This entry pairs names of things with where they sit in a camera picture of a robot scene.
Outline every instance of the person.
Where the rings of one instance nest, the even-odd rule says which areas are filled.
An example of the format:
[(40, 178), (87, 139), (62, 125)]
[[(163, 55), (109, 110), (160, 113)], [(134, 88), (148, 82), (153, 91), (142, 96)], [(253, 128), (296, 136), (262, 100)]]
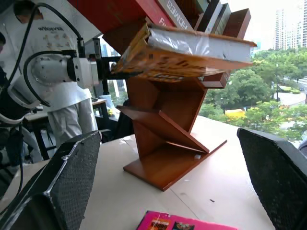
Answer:
[[(17, 50), (20, 50), (34, 6), (35, 4), (28, 0), (14, 3), (15, 16), (22, 23), (15, 35), (17, 41), (14, 46)], [(40, 51), (76, 50), (76, 43), (76, 40), (72, 41), (70, 32), (65, 27), (44, 20), (43, 14), (37, 9), (24, 47), (21, 65), (23, 67), (29, 56)], [(98, 130), (91, 98), (90, 91), (81, 89), (75, 82), (63, 82), (54, 87), (52, 94), (46, 99), (50, 107), (45, 109), (57, 147), (70, 138)]]
[[(6, 43), (5, 37), (3, 33), (0, 32), (0, 53), (3, 51), (3, 47)], [(6, 73), (4, 72), (3, 68), (0, 66), (0, 92), (2, 91), (3, 87), (7, 83)]]

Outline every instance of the red book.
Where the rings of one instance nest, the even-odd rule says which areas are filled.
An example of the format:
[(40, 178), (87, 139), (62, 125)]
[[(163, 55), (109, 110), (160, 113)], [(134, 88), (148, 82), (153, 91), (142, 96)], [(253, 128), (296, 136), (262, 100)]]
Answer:
[(237, 230), (223, 225), (147, 211), (137, 230)]

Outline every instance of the mesh texture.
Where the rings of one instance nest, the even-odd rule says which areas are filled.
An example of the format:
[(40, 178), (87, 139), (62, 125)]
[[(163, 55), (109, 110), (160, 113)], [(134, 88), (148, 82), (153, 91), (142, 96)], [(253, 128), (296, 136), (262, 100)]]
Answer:
[(306, 218), (306, 177), (276, 142), (246, 130), (240, 130), (238, 137), (251, 182), (274, 227), (307, 229), (298, 227)]
[(67, 230), (78, 230), (94, 183), (99, 135), (83, 141), (52, 188), (51, 200)]

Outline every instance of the black cable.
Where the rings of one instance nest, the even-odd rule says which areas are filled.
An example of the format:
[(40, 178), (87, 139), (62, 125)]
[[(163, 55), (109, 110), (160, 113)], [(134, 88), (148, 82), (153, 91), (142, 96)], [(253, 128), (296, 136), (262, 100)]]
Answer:
[[(19, 125), (19, 132), (20, 132), (20, 135), (22, 137), (22, 124)], [(22, 188), (23, 188), (23, 182), (24, 182), (24, 167), (23, 167), (23, 160), (22, 160), (22, 157), (21, 157), (21, 152), (22, 152), (22, 149), (20, 149), (20, 151), (18, 151), (18, 159), (19, 159), (19, 166), (20, 166), (20, 183), (19, 183), (19, 188), (18, 188), (18, 191), (17, 191), (17, 194), (16, 196), (21, 192)], [(7, 205), (4, 210), (2, 210), (0, 212), (0, 215), (3, 215), (5, 213), (5, 211), (8, 209), (8, 207), (10, 206)]]
[(67, 24), (67, 26), (69, 28), (71, 28), (71, 30), (77, 35), (78, 37), (78, 49), (79, 50), (79, 57), (81, 58), (84, 58), (85, 57), (85, 49), (84, 49), (84, 44), (82, 46), (82, 42), (83, 42), (83, 38), (81, 37), (80, 33), (77, 31), (77, 29), (62, 15), (60, 14), (60, 12), (58, 12), (56, 9), (54, 9), (52, 6), (49, 6), (48, 4), (45, 4), (45, 3), (38, 3), (35, 5), (35, 7), (33, 8), (32, 12), (31, 12), (31, 17), (30, 17), (30, 21), (28, 23), (28, 26), (27, 26), (27, 29), (24, 33), (24, 39), (23, 39), (23, 42), (22, 42), (22, 45), (21, 45), (21, 48), (20, 48), (20, 52), (19, 52), (19, 55), (18, 55), (18, 58), (17, 58), (17, 61), (16, 61), (16, 64), (14, 66), (14, 69), (13, 69), (13, 72), (11, 73), (11, 76), (8, 80), (8, 82), (5, 84), (4, 88), (3, 88), (3, 91), (7, 90), (9, 85), (11, 84), (11, 81), (13, 80), (13, 77), (19, 67), (19, 64), (20, 64), (20, 61), (21, 61), (21, 57), (23, 55), (23, 52), (24, 52), (24, 47), (25, 47), (25, 43), (27, 41), (27, 38), (28, 38), (28, 35), (29, 35), (29, 32), (30, 32), (30, 29), (31, 29), (31, 25), (32, 25), (32, 22), (34, 20), (34, 17), (35, 17), (35, 12), (37, 10), (38, 7), (46, 7), (48, 8), (49, 10), (51, 10), (52, 12), (54, 12), (60, 19), (62, 19), (64, 21), (64, 23)]
[(23, 69), (23, 73), (24, 73), (24, 81), (26, 83), (26, 85), (28, 86), (29, 90), (31, 91), (31, 93), (41, 102), (42, 105), (45, 105), (47, 107), (50, 107), (49, 103), (44, 101), (43, 99), (40, 98), (40, 96), (35, 92), (35, 90), (32, 88), (31, 83), (29, 81), (28, 78), (28, 65), (30, 63), (30, 61), (32, 59), (34, 59), (35, 57), (39, 56), (39, 55), (43, 55), (43, 54), (62, 54), (63, 55), (63, 51), (41, 51), (38, 53), (35, 53), (33, 55), (31, 55), (24, 63), (24, 69)]

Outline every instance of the desk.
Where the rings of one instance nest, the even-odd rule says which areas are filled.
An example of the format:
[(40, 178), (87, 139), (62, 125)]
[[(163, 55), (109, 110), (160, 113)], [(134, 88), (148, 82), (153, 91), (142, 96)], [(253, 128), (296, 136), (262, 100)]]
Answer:
[(103, 123), (106, 128), (109, 124), (109, 114), (106, 109), (106, 99), (98, 99), (96, 102), (92, 102), (93, 109), (98, 109), (99, 115), (103, 118)]
[[(103, 116), (104, 122), (108, 123), (108, 114), (106, 109), (106, 100), (105, 99), (98, 99), (96, 102), (92, 102), (93, 108), (99, 109), (100, 115)], [(42, 138), (41, 129), (46, 127), (46, 124), (49, 123), (47, 112), (40, 111), (36, 114), (28, 114), (24, 116), (24, 126), (29, 130), (33, 131), (35, 138), (37, 140), (39, 150), (42, 154), (44, 160), (49, 159), (48, 150), (55, 149), (56, 146), (52, 146), (46, 148), (44, 144), (44, 140)]]
[[(138, 158), (134, 135), (102, 144), (80, 229), (135, 230), (145, 212), (154, 210), (240, 230), (274, 230), (251, 185), (237, 128), (198, 116), (192, 132), (201, 135), (204, 129), (226, 135), (228, 142), (165, 192), (123, 171)], [(27, 172), (24, 184), (31, 178)], [(9, 188), (5, 197), (16, 193), (19, 178), (14, 184), (15, 192)], [(4, 201), (0, 207), (9, 202)]]
[(49, 123), (48, 115), (46, 112), (43, 111), (40, 111), (36, 114), (28, 114), (24, 116), (24, 127), (28, 129), (30, 132), (31, 131), (34, 132), (40, 153), (42, 154), (44, 160), (49, 159), (48, 150), (56, 148), (56, 147), (46, 148), (42, 134), (40, 132), (40, 130), (45, 128), (46, 124), (48, 123)]

